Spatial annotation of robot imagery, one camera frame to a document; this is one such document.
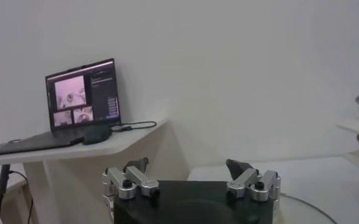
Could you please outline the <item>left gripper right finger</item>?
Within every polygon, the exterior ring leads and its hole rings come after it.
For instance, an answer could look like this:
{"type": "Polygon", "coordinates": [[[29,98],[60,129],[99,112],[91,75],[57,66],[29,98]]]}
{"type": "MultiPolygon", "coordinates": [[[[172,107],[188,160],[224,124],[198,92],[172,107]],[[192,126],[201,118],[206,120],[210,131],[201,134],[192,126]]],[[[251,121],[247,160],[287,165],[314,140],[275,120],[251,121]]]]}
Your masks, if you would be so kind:
{"type": "Polygon", "coordinates": [[[229,201],[244,198],[247,194],[253,201],[279,201],[281,177],[273,170],[264,174],[244,163],[232,159],[226,160],[226,166],[232,180],[228,181],[226,196],[229,201]]]}

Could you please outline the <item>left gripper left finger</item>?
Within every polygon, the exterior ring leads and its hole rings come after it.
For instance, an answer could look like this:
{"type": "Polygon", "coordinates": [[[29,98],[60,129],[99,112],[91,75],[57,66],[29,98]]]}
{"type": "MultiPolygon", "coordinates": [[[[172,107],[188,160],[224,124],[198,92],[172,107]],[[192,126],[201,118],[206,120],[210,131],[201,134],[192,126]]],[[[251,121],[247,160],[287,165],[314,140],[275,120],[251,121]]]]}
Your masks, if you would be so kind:
{"type": "Polygon", "coordinates": [[[159,182],[145,174],[148,164],[148,158],[144,157],[129,161],[122,170],[117,167],[106,168],[102,173],[103,196],[131,200],[136,197],[137,189],[139,189],[144,197],[151,199],[159,197],[159,182]]]}

